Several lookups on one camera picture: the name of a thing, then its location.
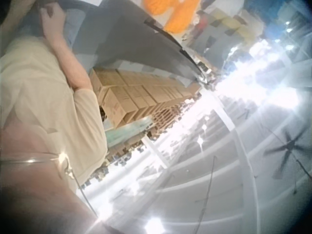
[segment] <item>cable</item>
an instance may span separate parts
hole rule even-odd
[[[80,184],[78,183],[78,180],[77,180],[77,178],[76,178],[76,176],[75,176],[75,173],[74,173],[73,169],[69,170],[68,172],[71,172],[71,173],[73,174],[73,177],[74,177],[74,179],[75,179],[75,181],[76,181],[76,183],[77,183],[77,185],[78,185],[78,187],[79,187],[79,190],[81,191],[81,193],[82,193],[84,199],[86,200],[88,206],[90,207],[91,211],[96,215],[96,217],[98,217],[96,211],[93,209],[92,205],[90,204],[89,200],[87,199],[86,195],[84,194],[84,192],[83,192],[83,190],[82,190],[82,187],[81,187]]]
[[[215,159],[216,159],[216,156],[214,156],[214,160],[213,160],[213,166],[212,166],[211,174],[210,174],[210,182],[209,182],[209,186],[208,186],[208,190],[207,190],[207,194],[206,194],[204,206],[203,206],[203,209],[201,210],[201,213],[200,213],[200,216],[199,216],[199,219],[198,219],[198,225],[196,226],[196,228],[195,228],[195,230],[194,230],[194,234],[197,234],[197,232],[198,232],[198,230],[199,230],[199,227],[200,227],[200,224],[201,224],[201,221],[203,220],[205,211],[206,211],[206,209],[207,209],[207,203],[208,203],[208,199],[209,199],[209,193],[210,193],[211,184],[212,184],[212,181],[213,181],[213,174],[214,174],[214,167],[215,167]]]

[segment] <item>bright light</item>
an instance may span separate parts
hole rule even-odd
[[[74,179],[73,172],[70,172],[70,173],[68,174],[68,176],[69,176],[71,179]]]
[[[198,143],[199,145],[202,145],[203,142],[204,142],[204,140],[199,136],[199,137],[198,137],[198,140],[197,140],[197,143]]]
[[[185,104],[190,104],[190,103],[193,103],[194,102],[194,99],[186,99],[185,101]]]
[[[131,185],[131,190],[133,192],[133,195],[137,195],[139,189],[140,189],[140,185],[138,184],[138,182],[134,182],[132,185]]]
[[[262,70],[265,69],[268,66],[268,63],[264,60],[258,60],[254,64],[251,65],[251,69],[254,69],[255,71],[257,70]]]
[[[278,57],[279,57],[278,54],[269,54],[268,55],[268,61],[275,62],[278,60]]]
[[[236,50],[238,50],[238,47],[237,46],[233,47],[229,52],[229,56],[232,56]]]
[[[67,156],[66,153],[61,153],[61,154],[59,154],[59,156],[58,156],[58,162],[59,162],[60,164],[62,164],[63,161],[64,161],[65,159],[67,159],[67,158],[68,158],[68,156]]]
[[[266,99],[266,89],[257,83],[247,85],[242,78],[230,77],[216,86],[216,93],[235,100],[242,99],[244,102],[253,101],[260,105]]]
[[[286,50],[292,50],[294,48],[294,45],[286,45],[285,49]]]
[[[249,54],[254,57],[260,52],[262,48],[263,48],[263,44],[260,42],[257,42],[256,44],[252,46],[252,48],[250,48]]]
[[[152,218],[145,226],[147,234],[162,234],[165,232],[159,218]]]
[[[299,99],[294,88],[284,87],[277,89],[268,102],[283,108],[293,109],[298,105]]]
[[[99,220],[107,220],[113,214],[113,205],[109,202],[105,202],[99,210]]]
[[[158,172],[160,166],[161,166],[161,163],[160,163],[159,159],[156,159],[155,162],[153,163],[153,167],[155,168],[155,170],[157,172]]]

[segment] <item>orange object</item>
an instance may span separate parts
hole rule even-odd
[[[161,15],[172,6],[175,0],[144,0],[144,7],[151,15]]]
[[[180,3],[166,23],[164,30],[168,33],[182,33],[192,22],[193,14],[200,0],[185,0]]]

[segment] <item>person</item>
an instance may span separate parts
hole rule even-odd
[[[0,61],[1,233],[118,234],[73,192],[73,176],[81,185],[104,162],[106,137],[66,14],[50,3],[40,19],[44,37],[15,39]]]

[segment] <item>stack of cardboard boxes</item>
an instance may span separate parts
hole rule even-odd
[[[150,74],[94,68],[90,79],[98,104],[114,128],[192,97],[177,80]]]

